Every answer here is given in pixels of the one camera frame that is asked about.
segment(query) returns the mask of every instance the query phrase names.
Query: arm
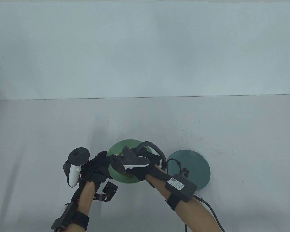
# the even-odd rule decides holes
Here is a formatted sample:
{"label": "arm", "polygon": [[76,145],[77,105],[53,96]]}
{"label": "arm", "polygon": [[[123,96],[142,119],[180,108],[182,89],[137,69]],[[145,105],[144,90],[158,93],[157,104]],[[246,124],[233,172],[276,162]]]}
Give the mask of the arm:
{"label": "arm", "polygon": [[[165,189],[165,181],[156,179],[149,174],[145,177],[165,199],[169,198],[171,192]],[[220,232],[220,228],[210,212],[195,198],[191,198],[189,202],[181,200],[176,206],[175,212],[193,232]]]}
{"label": "arm", "polygon": [[[84,189],[80,195],[80,198],[77,201],[77,204],[79,205],[77,211],[82,212],[83,214],[86,214],[88,216],[94,193],[95,193],[94,183],[86,182]],[[76,224],[69,224],[67,229],[65,230],[65,232],[84,232],[84,231],[85,229],[83,227]]]}

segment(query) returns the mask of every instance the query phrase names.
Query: white wall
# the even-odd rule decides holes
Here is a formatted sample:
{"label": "white wall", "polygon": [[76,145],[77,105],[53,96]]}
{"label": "white wall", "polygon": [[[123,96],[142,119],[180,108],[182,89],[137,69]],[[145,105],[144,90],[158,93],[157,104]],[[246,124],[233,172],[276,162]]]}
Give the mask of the white wall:
{"label": "white wall", "polygon": [[0,3],[0,99],[290,94],[290,3]]}

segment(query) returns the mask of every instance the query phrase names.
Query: round disc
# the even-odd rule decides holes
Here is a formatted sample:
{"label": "round disc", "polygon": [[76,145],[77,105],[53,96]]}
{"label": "round disc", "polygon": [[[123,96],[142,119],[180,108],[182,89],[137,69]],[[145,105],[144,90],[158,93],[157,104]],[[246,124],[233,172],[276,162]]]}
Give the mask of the round disc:
{"label": "round disc", "polygon": [[[206,159],[199,153],[191,150],[179,150],[174,152],[168,159],[176,159],[181,163],[184,170],[182,176],[194,183],[198,190],[204,188],[210,179],[210,168]],[[173,176],[179,174],[179,166],[176,161],[170,160],[168,163],[168,174]]]}
{"label": "round disc", "polygon": [[[115,145],[113,145],[109,149],[109,151],[107,152],[106,156],[111,156],[112,154],[121,155],[123,152],[123,148],[125,146],[128,146],[130,148],[135,148],[140,143],[141,143],[141,141],[135,140],[135,139],[122,140],[122,141],[116,143]],[[152,151],[149,147],[146,147],[146,149],[152,153]],[[111,177],[114,178],[114,180],[121,182],[121,183],[133,184],[133,183],[139,182],[139,180],[134,175],[129,175],[126,173],[123,173],[123,174],[119,173],[119,172],[115,171],[111,165],[109,166],[109,173],[110,173]]]}

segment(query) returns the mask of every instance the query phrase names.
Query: label sticker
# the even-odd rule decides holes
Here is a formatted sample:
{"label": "label sticker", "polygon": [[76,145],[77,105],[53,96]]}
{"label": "label sticker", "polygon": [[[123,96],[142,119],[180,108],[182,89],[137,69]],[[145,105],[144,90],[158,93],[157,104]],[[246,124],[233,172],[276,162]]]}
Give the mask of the label sticker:
{"label": "label sticker", "polygon": [[178,180],[174,179],[173,177],[167,181],[170,185],[174,188],[181,190],[185,185],[179,182]]}
{"label": "label sticker", "polygon": [[57,217],[57,219],[58,219],[58,218],[61,218],[63,212],[65,211],[65,209],[66,209],[67,207],[68,207],[68,204],[65,204],[64,207],[62,208],[62,210],[60,211],[60,216]]}

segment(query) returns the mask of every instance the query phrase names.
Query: black cable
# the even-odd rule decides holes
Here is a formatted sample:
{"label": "black cable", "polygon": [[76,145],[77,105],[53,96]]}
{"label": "black cable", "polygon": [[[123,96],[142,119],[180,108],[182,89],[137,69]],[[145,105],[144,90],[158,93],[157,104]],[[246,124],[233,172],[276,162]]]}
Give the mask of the black cable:
{"label": "black cable", "polygon": [[139,151],[143,148],[143,147],[150,147],[152,149],[154,149],[158,155],[161,157],[162,159],[162,164],[161,164],[161,169],[162,170],[165,170],[167,169],[167,164],[166,164],[166,158],[165,158],[165,155],[164,153],[162,152],[162,150],[160,150],[160,148],[158,148],[155,144],[153,144],[152,142],[149,142],[149,141],[145,141],[145,142],[142,142],[140,143],[135,149],[135,151],[137,153],[139,153]]}
{"label": "black cable", "polygon": [[201,198],[201,197],[198,197],[198,196],[196,196],[196,195],[193,195],[194,196],[194,198],[196,198],[197,200],[199,200],[199,201],[201,201],[201,202],[203,202],[204,204],[206,204],[206,206],[211,210],[211,212],[213,213],[213,215],[214,215],[214,218],[215,218],[215,220],[216,220],[216,222],[217,222],[217,224],[219,225],[219,227],[220,227],[220,229],[221,229],[221,231],[222,232],[225,232],[225,230],[222,228],[222,226],[221,226],[221,224],[220,224],[220,222],[219,222],[219,220],[218,220],[218,218],[217,218],[217,216],[216,216],[216,214],[215,214],[215,212],[214,212],[214,210],[213,210],[213,208],[203,199],[203,198]]}
{"label": "black cable", "polygon": [[177,159],[173,159],[173,158],[168,159],[167,162],[166,162],[166,167],[168,168],[168,163],[169,163],[170,160],[174,160],[174,161],[177,162],[177,164],[179,166],[179,174],[182,176],[183,170],[181,169],[181,163]]}

